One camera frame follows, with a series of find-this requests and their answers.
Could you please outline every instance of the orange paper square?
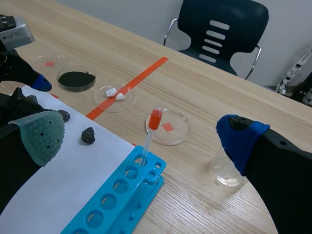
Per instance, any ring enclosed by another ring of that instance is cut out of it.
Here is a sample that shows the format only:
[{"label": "orange paper square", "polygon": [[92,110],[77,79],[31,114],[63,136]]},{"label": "orange paper square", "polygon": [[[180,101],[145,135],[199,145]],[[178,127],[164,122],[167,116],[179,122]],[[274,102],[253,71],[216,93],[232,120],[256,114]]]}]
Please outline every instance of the orange paper square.
[{"label": "orange paper square", "polygon": [[51,62],[46,62],[44,66],[46,66],[46,67],[53,67],[54,64],[55,63],[51,61]]},{"label": "orange paper square", "polygon": [[170,132],[174,130],[173,126],[169,122],[162,124],[162,127],[165,129],[166,132]]}]

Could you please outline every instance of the blue test tube rack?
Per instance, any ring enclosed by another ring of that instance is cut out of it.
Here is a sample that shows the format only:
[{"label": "blue test tube rack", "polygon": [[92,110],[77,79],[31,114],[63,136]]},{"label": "blue test tube rack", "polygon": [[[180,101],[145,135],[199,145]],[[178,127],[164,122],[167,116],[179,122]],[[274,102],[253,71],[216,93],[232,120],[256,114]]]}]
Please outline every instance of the blue test tube rack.
[{"label": "blue test tube rack", "polygon": [[136,146],[61,234],[130,234],[162,187],[166,162]]}]

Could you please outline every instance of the white rock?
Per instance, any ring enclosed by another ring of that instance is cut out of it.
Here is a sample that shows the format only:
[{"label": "white rock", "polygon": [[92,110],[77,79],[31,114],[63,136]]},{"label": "white rock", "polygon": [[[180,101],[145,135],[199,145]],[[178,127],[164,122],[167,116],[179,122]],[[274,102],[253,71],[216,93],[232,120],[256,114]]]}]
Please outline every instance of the white rock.
[{"label": "white rock", "polygon": [[117,89],[115,88],[110,88],[109,90],[106,91],[106,96],[107,97],[113,97],[117,93]]},{"label": "white rock", "polygon": [[125,100],[125,96],[122,93],[117,94],[116,101],[123,101]]}]

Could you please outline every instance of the glass beaker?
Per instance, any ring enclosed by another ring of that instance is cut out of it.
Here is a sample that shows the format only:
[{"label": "glass beaker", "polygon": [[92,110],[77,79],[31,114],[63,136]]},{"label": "glass beaker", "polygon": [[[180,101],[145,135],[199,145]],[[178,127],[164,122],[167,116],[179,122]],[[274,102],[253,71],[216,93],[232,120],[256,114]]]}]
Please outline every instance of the glass beaker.
[{"label": "glass beaker", "polygon": [[240,172],[234,166],[234,163],[225,154],[222,146],[218,149],[213,158],[210,169],[213,171],[214,182],[217,186],[223,185],[239,189],[248,182],[244,176],[241,176]]}]

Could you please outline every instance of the black powder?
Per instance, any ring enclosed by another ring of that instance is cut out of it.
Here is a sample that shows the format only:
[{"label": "black powder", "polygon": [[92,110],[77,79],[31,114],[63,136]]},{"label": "black powder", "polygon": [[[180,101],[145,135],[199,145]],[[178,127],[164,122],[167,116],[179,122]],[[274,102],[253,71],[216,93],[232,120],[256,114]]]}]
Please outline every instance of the black powder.
[{"label": "black powder", "polygon": [[58,82],[67,87],[79,88],[91,84],[95,76],[84,72],[66,72],[61,75]]}]

